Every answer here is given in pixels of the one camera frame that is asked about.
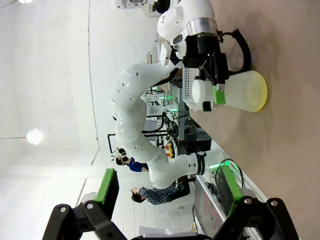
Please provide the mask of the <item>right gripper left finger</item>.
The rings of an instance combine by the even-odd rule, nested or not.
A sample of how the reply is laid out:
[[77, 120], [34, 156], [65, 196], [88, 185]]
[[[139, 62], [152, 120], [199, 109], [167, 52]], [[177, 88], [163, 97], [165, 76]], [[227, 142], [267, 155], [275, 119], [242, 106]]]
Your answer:
[[94, 232], [100, 240], [124, 240], [125, 236], [112, 222], [118, 192], [117, 171], [108, 168], [93, 199], [74, 208], [62, 203], [53, 208], [42, 238], [79, 240], [83, 233]]

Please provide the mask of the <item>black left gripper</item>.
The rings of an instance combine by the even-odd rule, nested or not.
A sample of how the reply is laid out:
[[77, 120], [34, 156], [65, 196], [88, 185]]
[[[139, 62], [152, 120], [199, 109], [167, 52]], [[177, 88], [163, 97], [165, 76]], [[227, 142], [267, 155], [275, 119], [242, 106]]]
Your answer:
[[[226, 54], [221, 52], [218, 36], [214, 33], [201, 32], [189, 35], [186, 41], [186, 54], [183, 64], [186, 68], [200, 69], [200, 75], [210, 80], [213, 86], [215, 104], [225, 104], [225, 81], [229, 78]], [[203, 112], [212, 111], [212, 102], [202, 103]]]

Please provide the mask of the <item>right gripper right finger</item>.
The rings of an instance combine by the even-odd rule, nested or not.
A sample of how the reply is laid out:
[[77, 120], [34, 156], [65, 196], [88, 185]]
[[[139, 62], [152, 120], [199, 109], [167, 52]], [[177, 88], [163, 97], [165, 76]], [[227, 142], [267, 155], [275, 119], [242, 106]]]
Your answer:
[[253, 191], [245, 192], [227, 165], [219, 166], [214, 178], [217, 196], [226, 215], [214, 240], [240, 240], [247, 229], [255, 229], [262, 240], [299, 239], [282, 199], [275, 197], [262, 202]]

